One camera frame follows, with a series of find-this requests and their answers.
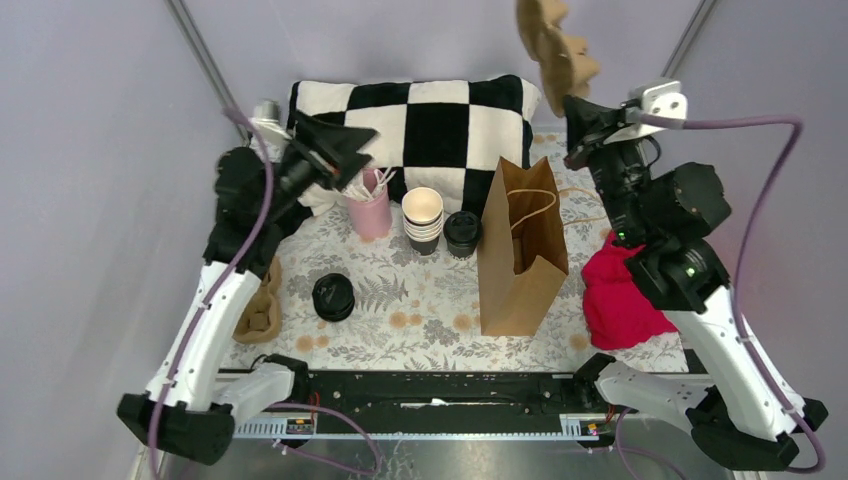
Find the black cup lid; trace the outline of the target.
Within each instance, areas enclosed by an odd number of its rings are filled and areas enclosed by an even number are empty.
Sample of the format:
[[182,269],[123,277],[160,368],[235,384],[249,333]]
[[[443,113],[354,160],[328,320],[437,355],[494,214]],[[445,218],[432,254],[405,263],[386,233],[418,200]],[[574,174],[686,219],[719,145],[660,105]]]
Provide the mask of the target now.
[[482,234],[482,221],[470,211],[462,210],[451,214],[443,225],[445,239],[454,245],[477,244]]

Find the brown paper bag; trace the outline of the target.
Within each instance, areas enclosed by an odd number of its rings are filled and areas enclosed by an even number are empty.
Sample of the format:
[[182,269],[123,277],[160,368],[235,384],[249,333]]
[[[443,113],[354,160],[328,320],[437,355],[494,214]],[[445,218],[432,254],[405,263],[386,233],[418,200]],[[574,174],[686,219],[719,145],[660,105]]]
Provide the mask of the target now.
[[569,274],[552,169],[499,160],[478,244],[480,328],[484,336],[533,336]]

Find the brown cardboard cup carrier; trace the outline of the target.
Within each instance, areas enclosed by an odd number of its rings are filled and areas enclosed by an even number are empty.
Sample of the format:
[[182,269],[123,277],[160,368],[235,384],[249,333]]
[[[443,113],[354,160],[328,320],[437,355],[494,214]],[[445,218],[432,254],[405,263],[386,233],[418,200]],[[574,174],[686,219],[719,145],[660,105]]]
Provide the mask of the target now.
[[561,27],[569,7],[558,0],[518,0],[516,22],[528,56],[538,64],[543,92],[557,118],[565,117],[566,96],[586,98],[600,63],[589,55],[585,37]]

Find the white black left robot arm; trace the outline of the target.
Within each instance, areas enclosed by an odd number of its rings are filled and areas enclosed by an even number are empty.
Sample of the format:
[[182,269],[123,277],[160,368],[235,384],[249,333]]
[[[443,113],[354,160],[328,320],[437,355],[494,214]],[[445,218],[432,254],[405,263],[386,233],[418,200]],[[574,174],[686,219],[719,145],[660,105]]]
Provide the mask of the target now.
[[272,405],[309,408],[307,365],[290,357],[273,355],[225,388],[215,380],[238,321],[273,263],[283,237],[280,217],[312,186],[344,189],[369,163],[365,148],[377,135],[302,112],[294,113],[290,129],[236,109],[228,116],[258,145],[219,157],[215,224],[194,298],[145,390],[125,394],[117,407],[119,419],[149,449],[204,465],[219,461],[237,427]]

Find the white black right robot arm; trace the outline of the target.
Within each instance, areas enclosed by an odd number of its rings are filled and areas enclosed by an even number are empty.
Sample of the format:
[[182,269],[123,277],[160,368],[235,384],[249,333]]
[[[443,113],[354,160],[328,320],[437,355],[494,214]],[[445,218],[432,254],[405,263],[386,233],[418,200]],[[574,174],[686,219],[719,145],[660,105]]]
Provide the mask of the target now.
[[794,115],[691,120],[679,101],[671,113],[631,99],[608,108],[566,96],[566,166],[587,169],[639,293],[686,338],[712,378],[708,387],[677,383],[596,354],[574,374],[583,410],[611,404],[663,420],[733,471],[793,472],[795,435],[811,441],[813,472],[825,465],[816,431],[825,405],[798,394],[751,333],[735,278],[708,243],[731,213],[715,169],[688,162],[653,177],[640,149],[653,129],[719,130],[787,125],[790,136],[772,167],[778,175],[802,130]]

